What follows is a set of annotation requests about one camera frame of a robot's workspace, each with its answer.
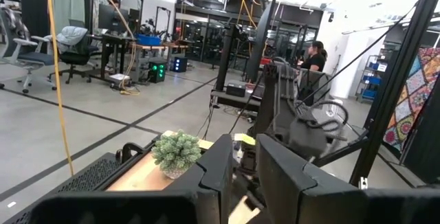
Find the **black box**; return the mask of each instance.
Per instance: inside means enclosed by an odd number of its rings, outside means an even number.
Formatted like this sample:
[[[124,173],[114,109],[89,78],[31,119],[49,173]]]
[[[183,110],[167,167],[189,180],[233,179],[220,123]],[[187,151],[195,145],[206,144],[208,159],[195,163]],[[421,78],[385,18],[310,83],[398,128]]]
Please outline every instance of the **black box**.
[[[187,58],[175,57],[173,66],[171,67],[171,71],[174,72],[186,72],[186,66],[188,64]]]
[[[157,63],[150,62],[150,70],[148,71],[149,82],[158,83],[165,80],[166,62]]]
[[[237,97],[244,97],[246,94],[246,82],[230,80],[226,86],[226,94]]]

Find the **black mesh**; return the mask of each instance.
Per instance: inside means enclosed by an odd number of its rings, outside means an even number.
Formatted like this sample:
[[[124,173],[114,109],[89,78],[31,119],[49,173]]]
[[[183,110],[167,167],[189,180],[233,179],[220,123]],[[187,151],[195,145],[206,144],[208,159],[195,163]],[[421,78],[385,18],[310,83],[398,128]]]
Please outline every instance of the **black mesh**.
[[[51,196],[58,192],[77,192],[77,191],[93,191],[96,189],[99,183],[103,182],[113,172],[115,172],[120,166],[120,163],[116,161],[115,155],[107,153],[95,162],[82,169],[75,174],[71,179],[59,185],[51,192],[47,193],[41,199]],[[4,224],[26,224],[29,221],[30,212],[34,205],[40,200],[20,211],[18,214],[7,220]]]

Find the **dark hair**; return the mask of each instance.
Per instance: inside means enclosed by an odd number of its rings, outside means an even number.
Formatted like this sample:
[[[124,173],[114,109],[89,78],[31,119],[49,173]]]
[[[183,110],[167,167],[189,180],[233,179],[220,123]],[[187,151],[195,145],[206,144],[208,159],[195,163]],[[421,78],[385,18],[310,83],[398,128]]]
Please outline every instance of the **dark hair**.
[[[324,49],[324,44],[321,41],[315,41],[311,44],[313,48],[316,48],[318,53],[321,54]]]
[[[327,60],[328,54],[327,54],[327,51],[325,49],[321,50],[321,55],[324,56],[325,60]]]

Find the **woman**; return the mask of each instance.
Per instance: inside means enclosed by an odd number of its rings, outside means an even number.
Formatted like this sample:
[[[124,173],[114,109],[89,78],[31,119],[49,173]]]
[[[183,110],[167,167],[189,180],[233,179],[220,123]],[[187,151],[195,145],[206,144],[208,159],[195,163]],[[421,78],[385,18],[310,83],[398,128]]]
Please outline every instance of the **woman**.
[[[325,56],[322,55],[323,51],[327,55],[321,41],[313,42],[309,47],[309,58],[301,65],[301,68],[322,72],[326,61]]]

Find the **black curtain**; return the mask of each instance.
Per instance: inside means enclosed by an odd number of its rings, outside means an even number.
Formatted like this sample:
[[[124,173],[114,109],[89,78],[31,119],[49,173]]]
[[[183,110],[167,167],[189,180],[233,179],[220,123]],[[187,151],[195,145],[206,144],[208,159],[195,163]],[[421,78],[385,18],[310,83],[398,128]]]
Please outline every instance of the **black curtain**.
[[[93,6],[94,6],[94,0],[84,0],[84,9],[85,9],[84,23],[85,23],[85,28],[89,30],[90,34],[93,34],[94,32],[93,19],[92,19],[92,16],[94,14]]]
[[[21,0],[21,16],[32,36],[44,37],[49,34],[47,0]]]

